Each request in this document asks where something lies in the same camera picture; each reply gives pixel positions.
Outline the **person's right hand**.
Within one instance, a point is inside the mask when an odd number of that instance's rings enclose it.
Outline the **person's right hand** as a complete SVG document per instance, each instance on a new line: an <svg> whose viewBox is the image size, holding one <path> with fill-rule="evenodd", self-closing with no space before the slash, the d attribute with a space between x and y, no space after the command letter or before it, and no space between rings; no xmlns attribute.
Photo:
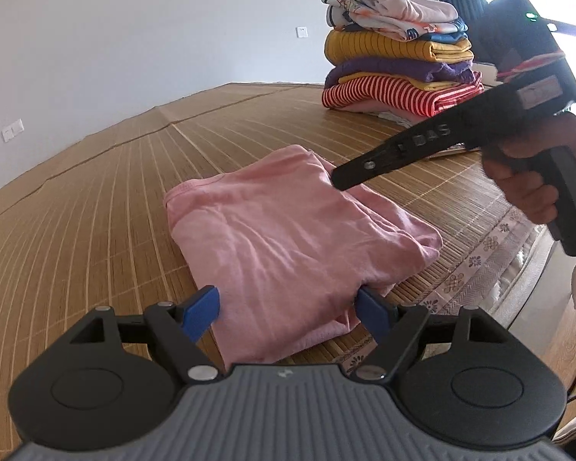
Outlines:
<svg viewBox="0 0 576 461"><path fill-rule="evenodd" d="M573 113L560 113L535 123L515 138L506 139L502 150L510 158L524 159L563 146L576 157L576 116ZM554 186L545 184L539 173L518 172L487 156L483 157L482 163L485 174L500 188L506 200L532 223L548 224L557 217L559 192Z"/></svg>

